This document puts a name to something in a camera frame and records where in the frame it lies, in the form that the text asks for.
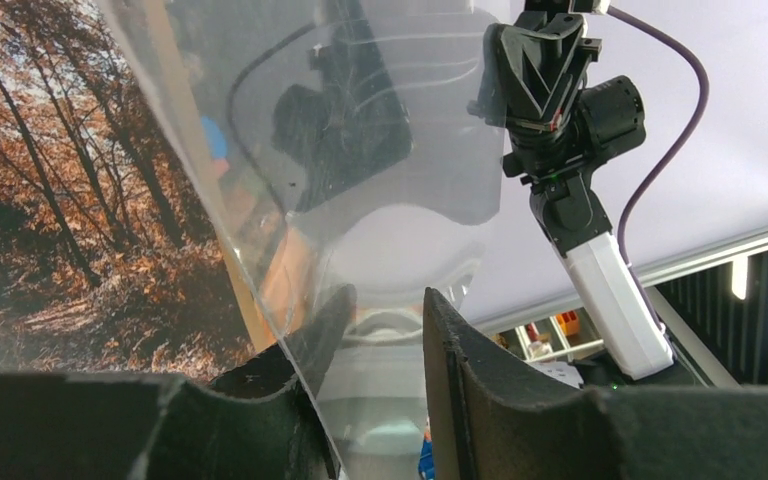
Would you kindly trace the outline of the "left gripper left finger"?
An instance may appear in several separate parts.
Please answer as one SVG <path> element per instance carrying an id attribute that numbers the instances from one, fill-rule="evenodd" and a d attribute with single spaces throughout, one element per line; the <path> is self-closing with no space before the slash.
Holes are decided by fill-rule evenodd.
<path id="1" fill-rule="evenodd" d="M 179 374 L 0 374 L 0 479 L 335 479 L 313 405 L 356 305 L 311 321 L 208 385 Z"/>

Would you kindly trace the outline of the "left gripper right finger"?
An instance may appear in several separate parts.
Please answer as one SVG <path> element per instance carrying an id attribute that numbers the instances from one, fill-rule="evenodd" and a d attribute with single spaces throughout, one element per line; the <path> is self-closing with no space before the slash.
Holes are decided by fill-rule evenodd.
<path id="1" fill-rule="evenodd" d="M 440 479 L 768 479 L 768 386 L 577 389 L 433 288 L 423 355 Z"/>

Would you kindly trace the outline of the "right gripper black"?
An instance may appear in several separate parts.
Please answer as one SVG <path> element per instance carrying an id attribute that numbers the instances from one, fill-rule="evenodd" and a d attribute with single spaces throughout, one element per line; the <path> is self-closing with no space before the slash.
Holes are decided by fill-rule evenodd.
<path id="1" fill-rule="evenodd" d="M 507 131 L 507 177 L 597 168 L 645 141 L 645 109 L 634 83 L 623 75 L 587 83 L 602 42 L 588 35 L 586 17 L 604 14 L 608 6 L 527 1 L 514 23 L 486 28 L 482 82 L 468 111 Z"/>

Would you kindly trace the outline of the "clear acrylic sheet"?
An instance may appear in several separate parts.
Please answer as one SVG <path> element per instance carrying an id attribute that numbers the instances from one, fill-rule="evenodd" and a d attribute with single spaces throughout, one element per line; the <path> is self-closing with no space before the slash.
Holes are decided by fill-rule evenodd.
<path id="1" fill-rule="evenodd" d="M 502 134 L 468 111 L 504 1 L 102 1 L 300 374 L 343 479 L 416 479 L 423 298 L 467 295 Z"/>

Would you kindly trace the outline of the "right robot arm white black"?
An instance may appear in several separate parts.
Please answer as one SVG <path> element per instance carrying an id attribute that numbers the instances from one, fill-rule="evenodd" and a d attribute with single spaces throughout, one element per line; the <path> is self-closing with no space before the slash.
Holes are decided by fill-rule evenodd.
<path id="1" fill-rule="evenodd" d="M 645 142 L 646 108 L 625 75 L 588 84 L 602 51 L 587 32 L 590 14 L 654 33 L 608 1 L 528 1 L 513 23 L 487 28 L 482 84 L 468 110 L 507 132 L 503 173 L 528 188 L 531 212 L 616 373 L 640 382 L 674 368 L 677 356 L 633 271 L 627 225 L 611 222 L 592 180 Z"/>

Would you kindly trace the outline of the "autumn forest photo board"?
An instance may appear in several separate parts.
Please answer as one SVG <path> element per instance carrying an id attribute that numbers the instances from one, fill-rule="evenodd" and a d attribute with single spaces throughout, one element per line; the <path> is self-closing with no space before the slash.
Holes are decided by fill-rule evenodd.
<path id="1" fill-rule="evenodd" d="M 0 1 L 0 372 L 176 372 L 256 345 L 220 244 L 93 1 Z"/>

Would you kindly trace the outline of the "white shelving unit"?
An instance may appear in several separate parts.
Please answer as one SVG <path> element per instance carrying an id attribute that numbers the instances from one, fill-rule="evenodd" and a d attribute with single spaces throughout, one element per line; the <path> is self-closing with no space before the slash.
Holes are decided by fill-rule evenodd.
<path id="1" fill-rule="evenodd" d="M 517 326 L 492 339 L 527 363 L 572 363 L 605 350 L 604 340 L 583 308 Z"/>

